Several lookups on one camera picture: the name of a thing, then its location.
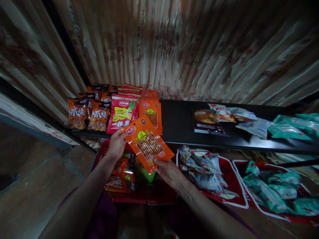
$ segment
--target red snack package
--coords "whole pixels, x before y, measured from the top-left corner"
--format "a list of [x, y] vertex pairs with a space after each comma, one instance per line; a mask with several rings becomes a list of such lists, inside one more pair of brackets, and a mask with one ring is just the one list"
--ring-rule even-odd
[[88, 130], [106, 131], [106, 122], [110, 113], [109, 107], [110, 104], [104, 103], [103, 101], [93, 102], [92, 116], [87, 126]]
[[161, 106], [158, 102], [141, 102], [139, 116], [146, 116], [160, 135], [163, 133]]
[[88, 99], [68, 98], [69, 117], [68, 128], [85, 129], [85, 118], [87, 113]]
[[108, 134], [128, 126], [138, 117], [138, 100], [138, 97], [129, 95], [112, 96], [111, 117], [106, 131]]
[[117, 175], [117, 176], [121, 176], [123, 170], [126, 168], [128, 161], [129, 161], [128, 158], [120, 158], [116, 162], [114, 169], [112, 171], [112, 174]]
[[165, 144], [158, 131], [145, 116], [139, 117], [127, 127], [121, 129], [121, 131], [128, 132], [125, 139], [140, 159], [148, 174], [151, 174], [157, 168], [157, 165], [154, 164], [154, 158], [169, 161], [174, 157], [174, 153]]

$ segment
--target black shelf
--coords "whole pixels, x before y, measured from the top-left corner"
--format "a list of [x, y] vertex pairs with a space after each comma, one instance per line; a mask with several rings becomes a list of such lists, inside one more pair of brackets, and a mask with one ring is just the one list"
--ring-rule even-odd
[[[319, 140], [304, 141], [295, 139], [273, 139], [268, 133], [268, 140], [238, 129], [237, 123], [221, 122], [223, 129], [230, 137], [194, 133], [192, 109], [208, 109], [207, 102], [160, 100], [162, 108], [163, 140], [166, 143], [187, 144], [202, 147], [219, 147], [228, 149], [243, 149], [269, 151], [291, 154], [319, 155]], [[259, 118], [272, 121], [278, 114], [283, 114], [284, 107], [225, 104], [227, 107], [241, 107]], [[110, 134], [102, 132], [73, 132], [76, 136], [110, 138]]]

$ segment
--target tiled floor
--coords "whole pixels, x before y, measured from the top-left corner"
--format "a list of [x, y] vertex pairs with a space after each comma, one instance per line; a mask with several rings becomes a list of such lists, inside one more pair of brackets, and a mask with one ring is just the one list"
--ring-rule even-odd
[[[1, 175], [17, 180], [1, 192], [1, 238], [37, 238], [65, 195], [90, 173], [95, 154], [75, 147], [67, 155], [9, 127], [0, 127]], [[157, 213], [162, 207], [118, 205], [118, 238], [169, 238]], [[232, 207], [262, 238], [316, 238], [318, 229]]]

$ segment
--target packaged food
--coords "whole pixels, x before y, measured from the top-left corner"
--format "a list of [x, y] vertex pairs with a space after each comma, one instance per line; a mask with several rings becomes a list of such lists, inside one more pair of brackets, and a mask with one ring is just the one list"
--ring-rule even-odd
[[94, 93], [95, 99], [100, 100], [102, 94], [102, 87], [101, 86], [87, 86], [88, 93]]
[[219, 122], [233, 122], [236, 123], [236, 120], [230, 113], [230, 111], [224, 105], [208, 104], [211, 110], [216, 112]]
[[245, 184], [247, 184], [254, 193], [260, 197], [270, 211], [275, 213], [294, 213], [293, 210], [285, 204], [278, 193], [254, 174], [250, 174], [243, 178], [243, 180]]
[[253, 112], [248, 110], [238, 108], [238, 107], [228, 107], [230, 113], [234, 116], [237, 121], [247, 122], [257, 120], [257, 117]]
[[268, 184], [288, 183], [299, 187], [301, 176], [295, 171], [286, 173], [277, 173], [268, 178]]
[[319, 114], [318, 113], [312, 113], [312, 114], [295, 114], [297, 118], [303, 119], [303, 120], [309, 120], [312, 122], [315, 122], [319, 124]]
[[106, 131], [106, 122], [110, 114], [110, 104], [103, 101], [94, 101], [92, 106], [92, 116], [87, 125], [88, 130]]
[[107, 133], [113, 134], [118, 129], [128, 126], [138, 116], [138, 97], [113, 95], [111, 116], [107, 126]]
[[272, 124], [273, 123], [268, 120], [257, 118], [257, 120], [252, 122], [240, 123], [236, 125], [236, 128], [246, 130], [247, 132], [258, 136], [261, 139], [267, 139], [267, 130]]
[[69, 116], [68, 128], [85, 129], [85, 118], [87, 114], [87, 105], [89, 100], [83, 98], [68, 98]]
[[124, 169], [127, 166], [128, 161], [129, 161], [128, 158], [120, 158], [116, 162], [116, 164], [115, 164], [115, 166], [113, 168], [112, 174], [113, 175], [117, 175], [117, 176], [121, 176], [122, 172], [124, 171]]
[[304, 130], [309, 135], [319, 138], [319, 124], [312, 121], [284, 115], [278, 115], [273, 121], [278, 124], [289, 124], [297, 129]]
[[159, 134], [162, 135], [163, 128], [160, 103], [141, 102], [139, 116], [146, 116], [158, 130]]
[[299, 198], [293, 201], [293, 210], [297, 215], [317, 216], [319, 215], [319, 199]]
[[88, 104], [86, 108], [86, 120], [90, 120], [92, 116], [92, 105], [95, 100], [95, 94], [94, 93], [79, 93], [79, 98], [88, 99]]
[[112, 102], [112, 94], [110, 92], [103, 92], [101, 96], [101, 101], [105, 103]]
[[289, 187], [287, 185], [283, 186], [275, 184], [269, 184], [268, 186], [275, 190], [283, 200], [297, 198], [297, 190], [295, 188]]
[[215, 174], [200, 174], [193, 172], [190, 172], [190, 174], [194, 177], [200, 189], [223, 190], [223, 187]]
[[154, 158], [169, 161], [174, 156], [174, 153], [164, 143], [158, 131], [145, 116], [139, 117], [121, 131], [128, 132], [126, 141], [136, 153], [148, 174], [151, 174], [157, 168], [157, 165], [154, 164]]
[[257, 165], [255, 164], [254, 161], [249, 161], [248, 163], [248, 166], [246, 168], [246, 171], [245, 171], [246, 174], [254, 174], [255, 176], [258, 176], [260, 171], [259, 171], [259, 168], [257, 167]]
[[302, 140], [312, 140], [300, 130], [289, 124], [273, 124], [269, 126], [268, 131], [272, 138], [293, 138]]
[[206, 133], [218, 136], [227, 136], [220, 124], [218, 118], [212, 110], [194, 111], [194, 132]]

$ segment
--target red tray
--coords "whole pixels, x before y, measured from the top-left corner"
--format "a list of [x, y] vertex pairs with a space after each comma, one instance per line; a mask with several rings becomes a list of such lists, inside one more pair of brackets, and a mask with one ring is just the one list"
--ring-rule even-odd
[[[246, 192], [246, 196], [248, 199], [248, 203], [249, 206], [256, 208], [258, 211], [260, 211], [261, 213], [267, 215], [267, 216], [271, 216], [271, 217], [275, 217], [278, 219], [282, 219], [282, 220], [286, 220], [289, 222], [299, 222], [299, 223], [304, 223], [304, 224], [312, 224], [314, 226], [318, 226], [319, 224], [319, 215], [318, 216], [301, 216], [301, 215], [293, 215], [293, 214], [289, 214], [289, 213], [282, 213], [282, 214], [275, 214], [274, 212], [270, 211], [268, 208], [258, 205], [257, 202], [255, 201], [255, 199], [253, 198], [253, 196], [251, 195], [251, 193], [249, 192], [246, 184], [244, 183], [242, 177], [239, 174], [238, 168], [237, 166], [239, 165], [246, 165], [248, 164], [248, 161], [245, 160], [233, 160], [233, 165], [236, 169], [236, 173], [238, 175], [238, 178], [240, 178], [244, 188], [245, 188], [245, 192]], [[273, 164], [266, 164], [266, 163], [255, 163], [257, 165], [257, 167], [263, 171], [263, 170], [274, 170], [274, 171], [282, 171], [282, 172], [288, 172], [288, 170], [286, 168], [277, 166], [277, 165], [273, 165]], [[309, 195], [311, 196], [312, 194], [309, 192], [309, 190], [303, 185], [300, 184], [301, 187], [299, 189], [299, 191], [305, 195]]]
[[[104, 156], [109, 148], [110, 139], [105, 139], [96, 154], [92, 170], [99, 162], [100, 156]], [[124, 153], [134, 153], [131, 147], [126, 144]], [[165, 183], [161, 178], [148, 184], [143, 190], [136, 190], [131, 193], [118, 193], [107, 191], [113, 202], [139, 203], [139, 204], [173, 204], [176, 202], [176, 191]]]

